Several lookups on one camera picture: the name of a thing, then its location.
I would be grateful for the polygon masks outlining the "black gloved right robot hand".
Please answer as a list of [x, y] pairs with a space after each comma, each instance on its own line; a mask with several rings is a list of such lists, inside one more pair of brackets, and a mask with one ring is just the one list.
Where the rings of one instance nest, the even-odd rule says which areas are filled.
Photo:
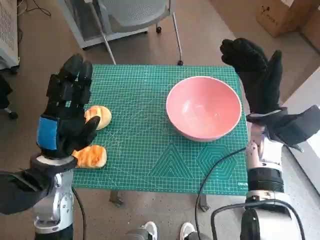
[[238, 74], [253, 114], [268, 114], [280, 109], [280, 83], [283, 75], [282, 52], [270, 59], [263, 49], [246, 38], [224, 39], [220, 45], [223, 63]]

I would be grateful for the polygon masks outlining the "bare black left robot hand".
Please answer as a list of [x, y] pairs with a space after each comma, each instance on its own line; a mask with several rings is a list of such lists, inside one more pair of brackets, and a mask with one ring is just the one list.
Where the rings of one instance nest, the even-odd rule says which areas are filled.
[[50, 159], [70, 156], [91, 144], [100, 117], [85, 118], [91, 97], [92, 64], [79, 53], [72, 55], [49, 79], [48, 102], [39, 117], [36, 144]]

